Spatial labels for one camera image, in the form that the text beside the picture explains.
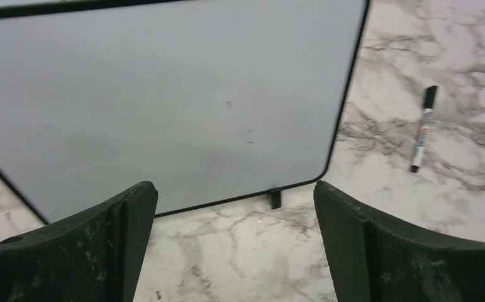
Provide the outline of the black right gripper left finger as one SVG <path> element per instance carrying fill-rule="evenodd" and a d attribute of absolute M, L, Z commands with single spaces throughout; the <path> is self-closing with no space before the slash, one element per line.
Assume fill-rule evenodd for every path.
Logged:
<path fill-rule="evenodd" d="M 0 301 L 132 301 L 158 192 L 143 181 L 0 242 Z"/>

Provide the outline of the black framed whiteboard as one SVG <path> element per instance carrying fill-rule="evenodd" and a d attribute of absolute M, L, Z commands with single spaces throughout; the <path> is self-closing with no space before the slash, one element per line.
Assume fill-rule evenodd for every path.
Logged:
<path fill-rule="evenodd" d="M 2 6 L 0 178 L 47 223 L 140 181 L 158 215 L 315 182 L 369 6 Z"/>

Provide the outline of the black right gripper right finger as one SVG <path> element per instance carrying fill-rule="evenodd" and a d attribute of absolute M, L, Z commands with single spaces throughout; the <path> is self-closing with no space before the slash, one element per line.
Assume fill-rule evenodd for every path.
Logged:
<path fill-rule="evenodd" d="M 431 231 L 319 181 L 313 191 L 339 301 L 485 301 L 485 242 Z"/>

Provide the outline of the black whiteboard marker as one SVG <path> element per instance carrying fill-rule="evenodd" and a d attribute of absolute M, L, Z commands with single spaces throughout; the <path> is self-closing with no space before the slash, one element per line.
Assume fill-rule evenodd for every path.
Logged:
<path fill-rule="evenodd" d="M 430 86 L 425 89 L 423 111 L 411 158 L 410 171 L 412 173 L 417 173 L 420 170 L 423 162 L 427 135 L 433 120 L 433 106 L 435 97 L 437 95 L 437 90 L 438 86 Z"/>

